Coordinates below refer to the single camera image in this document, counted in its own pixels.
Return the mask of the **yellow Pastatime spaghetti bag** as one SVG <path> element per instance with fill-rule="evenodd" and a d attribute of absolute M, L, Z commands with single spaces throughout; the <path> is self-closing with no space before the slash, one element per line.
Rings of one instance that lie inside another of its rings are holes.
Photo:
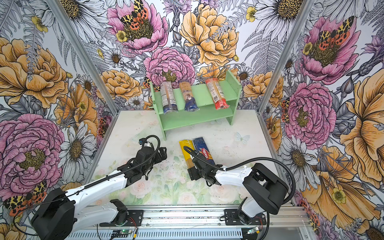
<path fill-rule="evenodd" d="M 185 158 L 187 169 L 194 168 L 195 165 L 192 161 L 193 157 L 184 149 L 184 147 L 187 146 L 187 147 L 191 148 L 192 150 L 194 150 L 195 148 L 193 145 L 193 141 L 192 140 L 181 140 L 181 141 L 179 141 L 179 144 L 180 144 L 183 156 Z"/>

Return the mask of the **blue Barilla spaghetti box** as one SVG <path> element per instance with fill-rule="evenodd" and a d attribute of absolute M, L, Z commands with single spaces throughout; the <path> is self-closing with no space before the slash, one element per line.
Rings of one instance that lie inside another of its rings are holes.
<path fill-rule="evenodd" d="M 210 164 L 215 165 L 211 152 L 209 151 L 203 137 L 193 139 L 193 144 L 195 149 L 201 153 Z"/>

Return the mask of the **clear grey label spaghetti bag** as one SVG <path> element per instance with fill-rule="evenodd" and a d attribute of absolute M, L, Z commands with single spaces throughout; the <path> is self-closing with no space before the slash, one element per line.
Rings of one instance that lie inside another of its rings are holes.
<path fill-rule="evenodd" d="M 163 82 L 161 84 L 161 97 L 164 114 L 178 111 L 178 106 L 171 82 Z"/>

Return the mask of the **yellow blue spaghetti bag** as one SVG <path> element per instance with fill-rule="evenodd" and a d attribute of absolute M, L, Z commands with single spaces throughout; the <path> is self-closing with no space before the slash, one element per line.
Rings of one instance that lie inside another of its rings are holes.
<path fill-rule="evenodd" d="M 187 112 L 195 112 L 200 108 L 197 105 L 196 99 L 192 93 L 192 86 L 189 82 L 183 81 L 179 82 L 179 88 L 182 92 L 184 101 L 185 101 L 185 111 Z"/>

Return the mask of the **red white label spaghetti bag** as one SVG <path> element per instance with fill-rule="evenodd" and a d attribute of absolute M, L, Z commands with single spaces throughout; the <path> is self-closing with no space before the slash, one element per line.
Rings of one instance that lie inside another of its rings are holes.
<path fill-rule="evenodd" d="M 211 93 L 215 108 L 217 110 L 227 109 L 230 106 L 227 104 L 224 92 L 221 88 L 219 80 L 217 78 L 211 78 L 206 80 L 206 85 Z"/>

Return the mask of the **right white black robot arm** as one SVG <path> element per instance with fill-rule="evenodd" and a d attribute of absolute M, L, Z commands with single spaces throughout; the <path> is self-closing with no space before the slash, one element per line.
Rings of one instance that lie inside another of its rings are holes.
<path fill-rule="evenodd" d="M 251 224 L 254 217 L 267 213 L 277 215 L 281 206 L 289 202 L 295 193 L 296 184 L 289 168 L 272 158 L 258 157 L 249 159 L 233 167 L 213 165 L 202 155 L 195 151 L 191 153 L 192 161 L 198 174 L 206 180 L 208 186 L 235 186 L 243 187 L 250 194 L 239 205 L 235 220 L 242 224 Z M 289 187 L 285 181 L 278 177 L 259 161 L 268 161 L 279 164 L 292 179 Z"/>

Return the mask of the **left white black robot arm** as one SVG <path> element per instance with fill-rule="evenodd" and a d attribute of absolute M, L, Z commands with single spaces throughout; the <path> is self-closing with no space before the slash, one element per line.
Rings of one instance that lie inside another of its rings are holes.
<path fill-rule="evenodd" d="M 148 178 L 153 166 L 166 159 L 165 147 L 154 148 L 145 143 L 134 158 L 104 178 L 67 191 L 51 191 L 33 216 L 32 227 L 42 240 L 64 240 L 72 232 L 93 225 L 126 224 L 130 217 L 122 201 L 91 204 Z"/>

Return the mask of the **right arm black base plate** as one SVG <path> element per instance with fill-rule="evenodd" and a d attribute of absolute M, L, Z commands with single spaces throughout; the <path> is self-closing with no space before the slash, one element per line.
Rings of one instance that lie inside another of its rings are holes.
<path fill-rule="evenodd" d="M 263 213 L 251 218 L 238 209 L 224 209 L 224 215 L 220 220 L 224 221 L 226 226 L 264 226 L 267 224 L 267 219 Z"/>

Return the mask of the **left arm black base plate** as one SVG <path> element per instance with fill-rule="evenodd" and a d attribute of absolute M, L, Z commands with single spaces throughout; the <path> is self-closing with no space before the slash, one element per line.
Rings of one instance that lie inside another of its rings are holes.
<path fill-rule="evenodd" d="M 118 215 L 110 223 L 101 223 L 101 227 L 140 227 L 142 225 L 143 210 L 127 210 Z"/>

